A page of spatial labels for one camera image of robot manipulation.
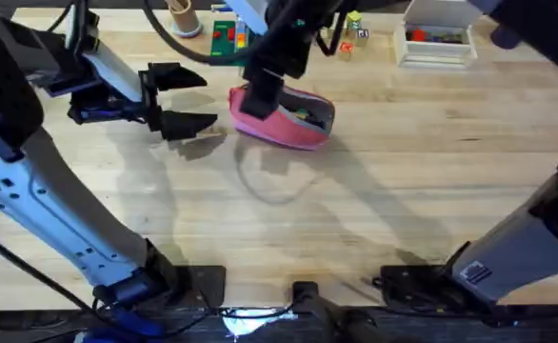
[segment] yellow object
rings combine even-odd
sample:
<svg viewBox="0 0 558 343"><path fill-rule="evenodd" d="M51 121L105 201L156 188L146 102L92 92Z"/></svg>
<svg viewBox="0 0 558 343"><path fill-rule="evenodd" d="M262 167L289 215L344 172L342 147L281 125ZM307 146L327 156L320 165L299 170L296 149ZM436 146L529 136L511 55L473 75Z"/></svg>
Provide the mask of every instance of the yellow object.
<svg viewBox="0 0 558 343"><path fill-rule="evenodd" d="M349 25L350 22L358 22L360 20L362 20L362 13L357 10L351 11L347 14L347 25Z"/></svg>
<svg viewBox="0 0 558 343"><path fill-rule="evenodd" d="M237 34L237 48L241 49L245 47L245 34L239 33Z"/></svg>

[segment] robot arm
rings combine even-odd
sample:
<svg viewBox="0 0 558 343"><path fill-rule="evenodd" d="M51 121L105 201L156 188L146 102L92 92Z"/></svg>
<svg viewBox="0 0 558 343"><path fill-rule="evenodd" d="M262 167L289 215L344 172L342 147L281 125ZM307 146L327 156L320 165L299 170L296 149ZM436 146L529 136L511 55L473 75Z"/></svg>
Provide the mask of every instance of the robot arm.
<svg viewBox="0 0 558 343"><path fill-rule="evenodd" d="M288 0L226 1L256 33L263 33L264 23L270 25ZM558 1L469 2L558 65ZM281 42L286 45L278 42L260 49L246 65L244 77L249 80L249 88L242 112L264 120L277 107L282 76L298 78L304 73L316 32L332 24L336 11L361 9L349 0L315 2L314 6L307 2L302 6L306 8L292 20L306 24L284 29ZM336 28L342 28L340 16ZM527 203L487 235L464 246L446 265L385 266L374 285L383 290L386 302L394 307L495 313L494 305L508 293L557 273L558 171Z"/></svg>
<svg viewBox="0 0 558 343"><path fill-rule="evenodd" d="M0 21L0 211L66 257L105 304L180 301L192 289L188 268L174 267L151 242L120 223L70 170L42 128L42 107L22 71L51 88L75 80L65 66L74 67L73 75L90 67L80 58L70 61L73 55L62 59L67 53L51 34ZM30 60L36 55L39 60ZM142 80L152 76L140 73ZM97 85L110 87L105 82ZM90 83L81 86L86 91ZM146 84L142 89L148 101L156 91ZM223 289L224 270L216 270L222 276L215 286Z"/></svg>
<svg viewBox="0 0 558 343"><path fill-rule="evenodd" d="M558 1L469 1L558 65ZM499 314L502 297L557 273L558 168L529 201L446 265L385 266L374 285L393 307Z"/></svg>

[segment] black cable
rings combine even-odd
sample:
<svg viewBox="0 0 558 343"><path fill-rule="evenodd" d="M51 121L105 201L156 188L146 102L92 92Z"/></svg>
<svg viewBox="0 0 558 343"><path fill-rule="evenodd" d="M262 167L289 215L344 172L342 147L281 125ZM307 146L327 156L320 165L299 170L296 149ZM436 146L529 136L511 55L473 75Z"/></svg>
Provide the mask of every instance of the black cable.
<svg viewBox="0 0 558 343"><path fill-rule="evenodd" d="M63 286L59 285L56 281L49 278L44 273L35 269L32 265L30 265L29 263L27 263L26 261L21 259L21 257L12 253L10 250L8 250L6 247L4 247L2 244L0 244L0 255L2 257L6 258L7 260L9 260L10 263L12 263L15 267L17 267L21 271L28 273L29 275L31 275L32 277L34 277L38 281L44 283L45 285L47 285L48 287L50 287L51 289L53 289L57 293L60 293L61 295L66 297L74 305L76 305L78 308L80 308L84 313L88 313L88 314L92 315L95 319L97 319L98 321L100 321L100 322L102 322L102 323L104 323L104 324L106 324L106 325L108 325L108 326L110 326L110 327L112 327L116 330L119 330L123 333L126 333L126 334L132 334L132 335L136 335L138 337L146 338L146 339L169 338L169 337L173 337L173 336L176 336L180 333L185 332L186 330L188 330L189 328L191 328L192 326L196 325L197 323L201 322L203 319L205 319L209 316L209 312L207 312L207 313L203 314L201 317L193 320L191 323L189 323L185 327L180 328L180 329L178 329L176 331L173 331L173 332L170 332L170 333L164 333L164 334L160 334L160 335L148 335L148 334L138 333L138 332L135 332L131 329L124 328L124 327L122 327L122 326L120 326L116 323L113 323L113 322L109 321L108 319L104 318L97 311L95 311L93 308L91 308L87 303L80 300L80 298L78 298L72 292L70 292L69 290L67 290Z"/></svg>
<svg viewBox="0 0 558 343"><path fill-rule="evenodd" d="M50 27L47 29L47 32L53 32L55 29L57 29L57 27L59 26L59 24L61 24L63 22L63 20L66 18L66 16L68 16L68 13L70 12L70 8L71 5L73 4L73 0L70 0L70 2L68 3L68 5L63 9L63 11L61 12L61 14L59 15L59 17L54 21L54 23L52 23L52 25L50 25Z"/></svg>
<svg viewBox="0 0 558 343"><path fill-rule="evenodd" d="M283 310L277 311L276 313L269 313L269 314L235 315L235 314L219 312L218 315L221 316L221 317L232 318L232 319L267 319L267 318L278 317L278 316L281 316L281 315L284 315L286 313L291 312L291 310L293 309L294 306L296 306L296 304L297 304L297 302L292 302L291 304L289 304L289 306L287 306Z"/></svg>
<svg viewBox="0 0 558 343"><path fill-rule="evenodd" d="M431 318L431 319L464 319L464 320L488 320L488 321L530 321L530 320L541 320L541 319L553 319L558 318L558 313L535 313L535 314L524 314L524 315L493 315L493 314L439 314L439 313L408 313L402 311L396 311L387 307L373 307L371 310L400 315L405 317L414 318Z"/></svg>
<svg viewBox="0 0 558 343"><path fill-rule="evenodd" d="M61 337L65 337L67 335L71 335L71 334L75 334L75 333L80 333L83 329L75 329L75 330L70 330L68 332L64 332L64 333L58 333L58 334L54 334L52 336L48 336L48 337L44 337L44 338L40 338L40 339L36 339L34 341L31 341L30 343L43 343L43 342L48 342L50 340L56 339L56 338L61 338Z"/></svg>
<svg viewBox="0 0 558 343"><path fill-rule="evenodd" d="M200 62L209 64L212 66L226 65L229 63L236 62L241 59L246 59L250 57L254 52L262 49L267 44L271 43L272 38L285 26L290 24L290 20L296 14L296 10L299 5L305 0L290 0L286 7L281 11L277 19L275 19L270 25L269 29L265 34L256 38L253 43L248 47L239 50L238 52L228 55L228 56L211 56L207 54L202 54L194 50L183 46L178 41L173 39L170 33L168 33L163 25L158 21L158 18L154 15L152 8L149 5L149 0L142 0L142 10L148 18L149 23L152 25L156 33L169 45L172 49L176 50L180 54L186 56L187 58Z"/></svg>

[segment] label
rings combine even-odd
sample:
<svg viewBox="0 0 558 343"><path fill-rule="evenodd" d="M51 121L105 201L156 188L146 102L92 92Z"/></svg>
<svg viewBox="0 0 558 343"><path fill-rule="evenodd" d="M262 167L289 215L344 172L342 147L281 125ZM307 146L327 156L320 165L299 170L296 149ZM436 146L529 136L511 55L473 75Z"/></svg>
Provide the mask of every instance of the label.
<svg viewBox="0 0 558 343"><path fill-rule="evenodd" d="M469 266L459 272L461 277L466 279L468 283L472 285L477 285L482 280L492 275L489 268L485 267L482 263L478 261L473 261Z"/></svg>

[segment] small toy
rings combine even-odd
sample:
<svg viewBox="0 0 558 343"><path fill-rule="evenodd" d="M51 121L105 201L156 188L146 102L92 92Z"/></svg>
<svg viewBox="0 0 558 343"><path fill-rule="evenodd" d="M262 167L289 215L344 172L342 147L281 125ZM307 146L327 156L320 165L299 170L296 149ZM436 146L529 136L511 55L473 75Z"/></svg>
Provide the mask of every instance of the small toy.
<svg viewBox="0 0 558 343"><path fill-rule="evenodd" d="M413 42L425 42L425 36L427 33L421 29L415 29L410 37L410 40Z"/></svg>
<svg viewBox="0 0 558 343"><path fill-rule="evenodd" d="M368 29L360 29L357 31L357 37L355 38L355 46L363 48L368 43L368 38L370 34Z"/></svg>
<svg viewBox="0 0 558 343"><path fill-rule="evenodd" d="M345 36L349 39L355 39L357 31L362 28L362 14L357 10L347 14L347 32Z"/></svg>
<svg viewBox="0 0 558 343"><path fill-rule="evenodd" d="M353 44L348 42L342 42L338 48L338 58L343 61L349 61L351 59L351 53L353 52Z"/></svg>
<svg viewBox="0 0 558 343"><path fill-rule="evenodd" d="M358 12L357 10L351 11L347 14L347 28L351 23L358 23L361 25L362 21L362 13Z"/></svg>

